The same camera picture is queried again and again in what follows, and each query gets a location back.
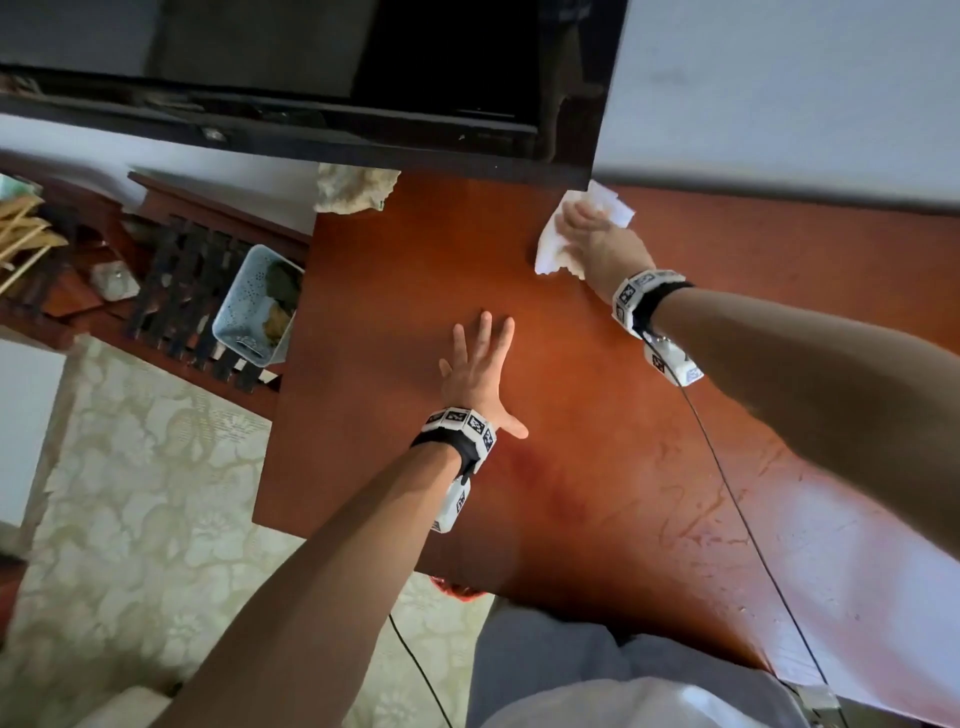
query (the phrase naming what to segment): gray pants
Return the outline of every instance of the gray pants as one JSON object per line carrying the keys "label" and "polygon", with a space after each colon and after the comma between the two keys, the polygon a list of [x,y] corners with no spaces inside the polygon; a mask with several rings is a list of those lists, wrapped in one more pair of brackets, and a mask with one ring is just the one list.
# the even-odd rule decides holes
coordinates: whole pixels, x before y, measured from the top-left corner
{"label": "gray pants", "polygon": [[477,640],[467,728],[511,703],[574,683],[659,677],[712,692],[771,728],[806,728],[773,675],[719,660],[672,640],[637,635],[619,645],[600,624],[564,622],[498,598]]}

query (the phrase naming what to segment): black wrist strap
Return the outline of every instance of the black wrist strap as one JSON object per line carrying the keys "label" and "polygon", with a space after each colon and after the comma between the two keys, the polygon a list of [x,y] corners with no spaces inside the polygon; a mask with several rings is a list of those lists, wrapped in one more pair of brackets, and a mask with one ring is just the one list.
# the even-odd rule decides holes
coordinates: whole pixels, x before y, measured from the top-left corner
{"label": "black wrist strap", "polygon": [[694,288],[695,286],[689,280],[681,280],[676,283],[664,283],[654,288],[649,293],[643,294],[643,298],[634,309],[634,331],[641,338],[643,334],[651,331],[650,320],[654,317],[654,311],[660,302],[674,291],[681,288]]}
{"label": "black wrist strap", "polygon": [[410,447],[414,448],[423,443],[446,443],[456,449],[460,453],[460,471],[457,473],[457,477],[472,475],[473,468],[480,459],[477,457],[477,447],[473,444],[473,441],[463,432],[454,429],[439,427],[421,432],[410,443]]}

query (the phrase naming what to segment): floral patterned floor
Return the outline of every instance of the floral patterned floor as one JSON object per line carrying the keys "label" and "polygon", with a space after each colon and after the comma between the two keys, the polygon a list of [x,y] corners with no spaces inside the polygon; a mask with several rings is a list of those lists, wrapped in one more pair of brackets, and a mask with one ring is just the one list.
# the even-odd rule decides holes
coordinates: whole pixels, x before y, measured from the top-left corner
{"label": "floral patterned floor", "polygon": [[[299,539],[253,525],[270,423],[85,338],[7,644],[0,725],[71,726],[127,687],[189,679]],[[394,616],[454,725],[490,609],[414,574]],[[389,622],[348,728],[442,726]]]}

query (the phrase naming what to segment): wooden table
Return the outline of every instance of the wooden table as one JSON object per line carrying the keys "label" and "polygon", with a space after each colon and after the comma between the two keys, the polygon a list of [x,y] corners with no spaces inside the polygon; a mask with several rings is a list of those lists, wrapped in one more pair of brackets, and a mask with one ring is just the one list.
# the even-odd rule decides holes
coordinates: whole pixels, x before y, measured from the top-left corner
{"label": "wooden table", "polygon": [[[657,261],[703,285],[960,351],[957,219],[619,191]],[[531,437],[501,437],[419,570],[960,722],[960,567],[701,382],[734,503],[680,392],[609,310],[534,275],[560,195],[405,173],[386,211],[318,217],[254,520],[313,532],[438,407],[452,324],[509,313],[503,397]]]}

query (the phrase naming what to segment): paper towel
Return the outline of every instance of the paper towel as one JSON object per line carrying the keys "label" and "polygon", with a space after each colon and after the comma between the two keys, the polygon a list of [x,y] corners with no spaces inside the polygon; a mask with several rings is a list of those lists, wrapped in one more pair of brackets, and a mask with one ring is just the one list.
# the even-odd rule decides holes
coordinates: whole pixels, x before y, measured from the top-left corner
{"label": "paper towel", "polygon": [[540,243],[537,245],[537,261],[534,264],[534,270],[538,274],[556,273],[560,269],[566,268],[578,279],[584,279],[583,266],[564,252],[567,245],[566,238],[557,231],[555,219],[557,214],[563,210],[564,203],[580,200],[587,200],[597,209],[606,212],[610,221],[621,228],[626,228],[630,225],[630,221],[634,219],[634,211],[620,201],[616,192],[599,182],[590,180],[586,192],[575,189],[567,190],[540,234]]}

